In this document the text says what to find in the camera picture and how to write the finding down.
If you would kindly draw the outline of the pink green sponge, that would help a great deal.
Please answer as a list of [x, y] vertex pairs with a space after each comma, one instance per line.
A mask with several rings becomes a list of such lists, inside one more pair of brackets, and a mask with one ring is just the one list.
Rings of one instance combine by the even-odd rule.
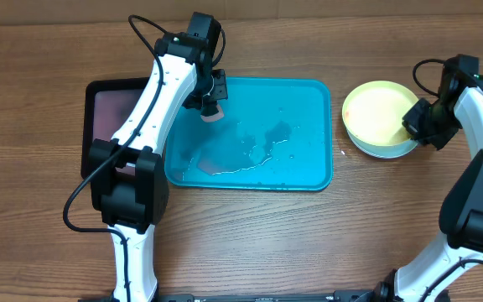
[[200, 117], [204, 122], [217, 122], [224, 117], [220, 104], [208, 105], [202, 108]]

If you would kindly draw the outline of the light blue plate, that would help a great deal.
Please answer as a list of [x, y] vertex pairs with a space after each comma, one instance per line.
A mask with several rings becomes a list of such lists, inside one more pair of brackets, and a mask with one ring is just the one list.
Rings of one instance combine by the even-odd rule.
[[412, 152], [418, 143], [405, 130], [393, 133], [371, 133], [365, 137], [346, 130], [349, 138], [362, 152], [379, 159], [395, 159]]

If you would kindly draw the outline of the yellow-green plate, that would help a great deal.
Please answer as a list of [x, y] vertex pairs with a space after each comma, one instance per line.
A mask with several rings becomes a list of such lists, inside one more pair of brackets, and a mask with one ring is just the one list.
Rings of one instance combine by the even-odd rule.
[[355, 88], [344, 100], [346, 130], [362, 143], [398, 146], [411, 139], [403, 116], [418, 101], [407, 87], [392, 81], [370, 81]]

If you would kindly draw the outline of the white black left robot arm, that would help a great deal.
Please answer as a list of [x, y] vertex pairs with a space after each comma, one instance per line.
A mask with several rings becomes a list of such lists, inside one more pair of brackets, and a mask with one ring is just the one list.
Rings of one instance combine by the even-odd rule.
[[164, 32], [147, 47], [153, 68], [129, 117], [109, 140], [96, 138], [87, 154], [91, 203], [112, 237], [116, 285], [111, 301], [152, 301], [153, 234], [169, 198], [164, 145], [180, 109], [195, 109], [207, 122], [222, 118], [228, 96], [217, 64], [226, 46], [219, 21], [193, 13], [184, 32]]

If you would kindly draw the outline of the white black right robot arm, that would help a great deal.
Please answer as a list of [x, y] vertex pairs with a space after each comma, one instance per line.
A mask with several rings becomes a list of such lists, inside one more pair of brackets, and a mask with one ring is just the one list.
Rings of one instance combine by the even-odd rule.
[[483, 75], [478, 58], [456, 55], [442, 66], [435, 102], [420, 99], [403, 116], [412, 139], [442, 149], [463, 131], [471, 161], [444, 198], [435, 239], [373, 291], [375, 301], [447, 301], [447, 288], [483, 266]]

